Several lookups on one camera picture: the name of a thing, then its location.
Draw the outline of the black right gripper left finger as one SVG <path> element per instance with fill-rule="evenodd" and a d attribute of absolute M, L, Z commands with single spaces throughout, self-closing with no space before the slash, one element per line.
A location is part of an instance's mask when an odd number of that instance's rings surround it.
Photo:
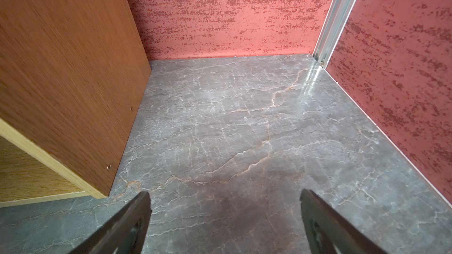
<path fill-rule="evenodd" d="M 72 254 L 140 254 L 151 218 L 151 198 L 140 192 Z"/>

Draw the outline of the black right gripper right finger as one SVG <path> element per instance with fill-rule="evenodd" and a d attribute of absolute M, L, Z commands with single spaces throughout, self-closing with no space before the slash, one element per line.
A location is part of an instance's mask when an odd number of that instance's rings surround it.
<path fill-rule="evenodd" d="M 302 190 L 300 205 L 312 254 L 385 253 L 313 190 Z"/>

